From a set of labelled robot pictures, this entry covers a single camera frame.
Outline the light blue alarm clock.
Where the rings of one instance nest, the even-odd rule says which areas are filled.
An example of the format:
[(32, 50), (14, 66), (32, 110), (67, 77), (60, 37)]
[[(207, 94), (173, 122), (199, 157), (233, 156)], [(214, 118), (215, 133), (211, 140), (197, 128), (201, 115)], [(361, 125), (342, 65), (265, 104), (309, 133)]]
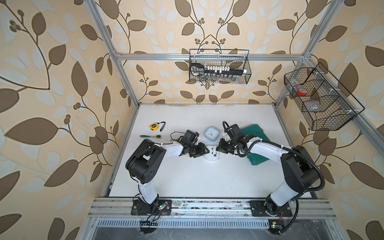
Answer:
[(219, 136), (220, 131), (213, 126), (208, 127), (204, 133), (204, 137), (210, 142), (215, 142)]

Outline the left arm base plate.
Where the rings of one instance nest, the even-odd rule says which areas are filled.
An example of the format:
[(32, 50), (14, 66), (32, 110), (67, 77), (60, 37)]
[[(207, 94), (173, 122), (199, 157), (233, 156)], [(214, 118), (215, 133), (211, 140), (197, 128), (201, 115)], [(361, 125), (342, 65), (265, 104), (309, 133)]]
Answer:
[(162, 216), (169, 216), (172, 211), (172, 203), (172, 200), (155, 200), (152, 204), (147, 204), (141, 199), (136, 199), (133, 201), (131, 215), (149, 216), (156, 211), (160, 211), (162, 212)]

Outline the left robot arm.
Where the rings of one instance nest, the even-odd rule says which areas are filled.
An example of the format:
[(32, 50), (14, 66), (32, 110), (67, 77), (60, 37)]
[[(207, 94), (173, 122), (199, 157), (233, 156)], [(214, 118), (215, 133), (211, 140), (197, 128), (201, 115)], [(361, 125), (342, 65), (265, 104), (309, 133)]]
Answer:
[(151, 206), (159, 197), (152, 180), (165, 158), (183, 155), (198, 158), (209, 152), (203, 143), (185, 144), (175, 141), (168, 144), (158, 144), (150, 139), (144, 139), (128, 159), (126, 169), (131, 178), (138, 184), (140, 199)]

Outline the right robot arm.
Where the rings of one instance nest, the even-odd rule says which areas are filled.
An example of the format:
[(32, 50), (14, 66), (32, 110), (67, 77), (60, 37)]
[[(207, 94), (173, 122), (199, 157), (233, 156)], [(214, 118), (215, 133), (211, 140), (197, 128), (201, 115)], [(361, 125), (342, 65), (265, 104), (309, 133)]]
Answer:
[(323, 173), (301, 146), (288, 148), (251, 136), (237, 142), (220, 139), (216, 150), (240, 158), (249, 153), (257, 154), (281, 164), (284, 181), (265, 200), (265, 211), (271, 216), (276, 215), (288, 202), (298, 200), (304, 193), (317, 192), (325, 187)]

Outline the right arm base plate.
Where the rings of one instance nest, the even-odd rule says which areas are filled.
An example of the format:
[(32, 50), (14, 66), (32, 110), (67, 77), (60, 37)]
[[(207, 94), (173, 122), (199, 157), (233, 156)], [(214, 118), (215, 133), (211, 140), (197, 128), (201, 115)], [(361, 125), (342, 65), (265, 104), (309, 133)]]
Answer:
[(250, 201), (253, 217), (292, 217), (289, 203), (277, 206), (273, 201), (253, 200)]

